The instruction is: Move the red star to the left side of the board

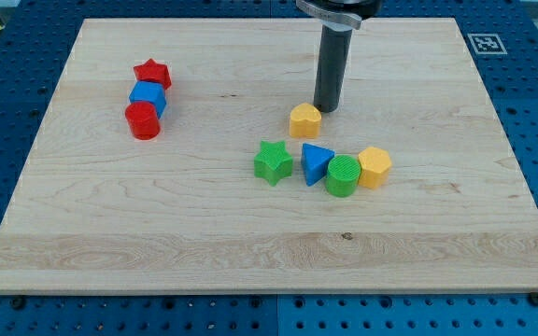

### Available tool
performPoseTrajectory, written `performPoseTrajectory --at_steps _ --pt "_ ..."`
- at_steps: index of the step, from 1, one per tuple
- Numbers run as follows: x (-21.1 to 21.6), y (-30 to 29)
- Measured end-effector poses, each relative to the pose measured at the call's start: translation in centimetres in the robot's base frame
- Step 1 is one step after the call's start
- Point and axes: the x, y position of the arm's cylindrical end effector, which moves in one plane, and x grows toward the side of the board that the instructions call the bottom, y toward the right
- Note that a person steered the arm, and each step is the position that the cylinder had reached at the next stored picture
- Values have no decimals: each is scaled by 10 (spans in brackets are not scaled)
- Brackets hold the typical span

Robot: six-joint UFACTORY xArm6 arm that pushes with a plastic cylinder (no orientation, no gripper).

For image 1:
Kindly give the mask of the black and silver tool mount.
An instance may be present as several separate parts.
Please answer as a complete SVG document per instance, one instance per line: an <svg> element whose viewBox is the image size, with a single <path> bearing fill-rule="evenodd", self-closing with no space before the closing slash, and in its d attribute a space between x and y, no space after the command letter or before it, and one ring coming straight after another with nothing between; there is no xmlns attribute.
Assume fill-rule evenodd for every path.
<svg viewBox="0 0 538 336"><path fill-rule="evenodd" d="M383 6L383 0L296 0L303 13L335 30L359 30Z"/></svg>

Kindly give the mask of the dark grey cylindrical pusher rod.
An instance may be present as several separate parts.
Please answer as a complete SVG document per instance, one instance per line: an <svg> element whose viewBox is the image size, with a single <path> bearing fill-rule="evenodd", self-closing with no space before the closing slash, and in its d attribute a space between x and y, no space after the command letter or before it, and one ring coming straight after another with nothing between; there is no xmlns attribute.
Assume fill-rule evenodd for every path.
<svg viewBox="0 0 538 336"><path fill-rule="evenodd" d="M351 30L322 27L313 102L322 113L339 106L351 37Z"/></svg>

